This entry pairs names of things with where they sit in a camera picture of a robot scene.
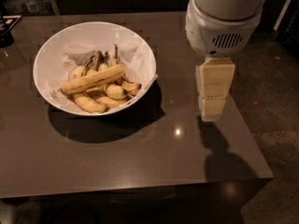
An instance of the gray table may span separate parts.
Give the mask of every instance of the gray table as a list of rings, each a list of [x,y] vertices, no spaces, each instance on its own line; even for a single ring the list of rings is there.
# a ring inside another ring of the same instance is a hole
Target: gray table
[[[38,49],[56,32],[85,21],[126,26],[156,56],[157,82],[118,115],[66,114],[36,90]],[[22,18],[12,30],[14,44],[0,54],[0,198],[215,186],[217,193],[238,193],[243,205],[271,180],[231,97],[219,121],[201,121],[194,67],[204,58],[190,47],[184,24],[184,12]],[[246,188],[241,193],[237,187]]]

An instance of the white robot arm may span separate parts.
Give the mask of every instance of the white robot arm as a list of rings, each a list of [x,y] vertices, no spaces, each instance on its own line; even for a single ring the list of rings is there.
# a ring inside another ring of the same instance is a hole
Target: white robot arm
[[[203,121],[221,116],[235,71],[230,55],[248,43],[260,23],[264,1],[189,1],[186,36],[194,51],[206,56],[195,72]]]

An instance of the banana slice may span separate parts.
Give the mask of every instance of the banana slice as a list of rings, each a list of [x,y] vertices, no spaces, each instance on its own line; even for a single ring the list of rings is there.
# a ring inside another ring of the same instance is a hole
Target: banana slice
[[[95,68],[95,70],[98,70],[99,65],[101,63],[103,63],[105,60],[105,57],[102,53],[101,50],[98,50],[95,52],[94,57],[93,57],[93,67]]]
[[[109,83],[102,86],[102,91],[112,99],[120,100],[127,96],[127,91],[119,85]]]
[[[86,74],[86,66],[85,65],[79,65],[77,66],[71,73],[69,80],[83,77]]]
[[[108,108],[118,107],[128,101],[127,98],[124,99],[112,99],[108,96],[100,96],[95,99],[96,102],[106,105]]]
[[[72,96],[75,104],[89,113],[104,113],[108,110],[107,105],[97,103],[86,92],[74,93]]]
[[[136,96],[137,93],[141,89],[141,84],[138,82],[129,82],[124,80],[121,84],[124,90],[126,90],[129,94]]]
[[[104,71],[104,70],[106,70],[106,69],[109,68],[108,60],[109,60],[109,53],[108,53],[108,51],[106,51],[106,52],[105,52],[105,59],[104,59],[104,61],[99,65],[98,71]]]
[[[97,73],[97,71],[94,70],[93,68],[91,68],[91,69],[89,69],[89,70],[87,71],[86,75],[89,76],[89,75],[92,75],[92,74],[95,74],[95,73]]]

